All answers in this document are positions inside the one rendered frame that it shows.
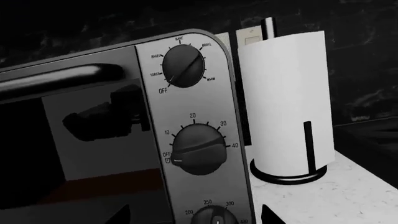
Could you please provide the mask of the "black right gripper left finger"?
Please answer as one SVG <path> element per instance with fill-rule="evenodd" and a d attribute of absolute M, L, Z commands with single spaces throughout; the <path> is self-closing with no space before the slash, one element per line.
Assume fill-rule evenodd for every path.
<path fill-rule="evenodd" d="M 130 224 L 130 206 L 123 206 L 107 221 L 107 224 Z"/>

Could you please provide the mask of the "silver toaster oven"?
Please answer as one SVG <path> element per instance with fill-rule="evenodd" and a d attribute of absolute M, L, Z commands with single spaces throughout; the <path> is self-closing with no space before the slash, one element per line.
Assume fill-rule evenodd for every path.
<path fill-rule="evenodd" d="M 203 78 L 165 81 L 165 54 L 197 48 Z M 233 62 L 212 33 L 186 29 L 0 68 L 0 82 L 94 63 L 125 79 L 0 100 L 0 224 L 107 224 L 130 206 L 130 224 L 190 224 L 201 208 L 227 208 L 256 224 Z M 171 163 L 174 136 L 203 123 L 224 136 L 227 160 L 208 175 Z"/>

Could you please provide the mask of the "black timer knob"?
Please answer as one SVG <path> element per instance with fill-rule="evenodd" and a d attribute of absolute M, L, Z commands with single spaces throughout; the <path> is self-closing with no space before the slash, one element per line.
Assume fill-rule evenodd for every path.
<path fill-rule="evenodd" d="M 227 160 L 224 136 L 209 124 L 182 128 L 172 143 L 171 163 L 191 175 L 208 175 Z"/>

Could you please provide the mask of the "black mode knob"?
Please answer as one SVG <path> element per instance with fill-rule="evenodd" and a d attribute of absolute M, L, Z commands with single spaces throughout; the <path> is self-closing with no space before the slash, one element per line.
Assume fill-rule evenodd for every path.
<path fill-rule="evenodd" d="M 165 54 L 162 71 L 165 81 L 170 85 L 188 88 L 196 85 L 203 78 L 205 61 L 197 48 L 180 44 Z"/>

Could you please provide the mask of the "white wall outlet plate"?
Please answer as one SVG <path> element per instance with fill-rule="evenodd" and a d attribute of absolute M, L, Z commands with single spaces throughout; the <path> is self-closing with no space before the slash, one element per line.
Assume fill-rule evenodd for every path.
<path fill-rule="evenodd" d="M 236 39 L 238 48 L 248 44 L 262 41 L 261 26 L 247 27 L 236 31 Z"/>

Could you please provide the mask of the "black temperature knob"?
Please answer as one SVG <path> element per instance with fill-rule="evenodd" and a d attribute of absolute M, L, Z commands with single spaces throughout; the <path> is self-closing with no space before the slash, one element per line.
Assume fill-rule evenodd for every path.
<path fill-rule="evenodd" d="M 199 209 L 190 224 L 239 224 L 238 219 L 227 208 L 209 205 Z"/>

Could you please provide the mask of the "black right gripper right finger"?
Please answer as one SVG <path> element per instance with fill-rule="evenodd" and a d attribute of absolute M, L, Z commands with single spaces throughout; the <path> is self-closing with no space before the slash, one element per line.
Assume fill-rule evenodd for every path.
<path fill-rule="evenodd" d="M 267 205 L 262 205 L 261 220 L 262 224 L 285 224 Z"/>

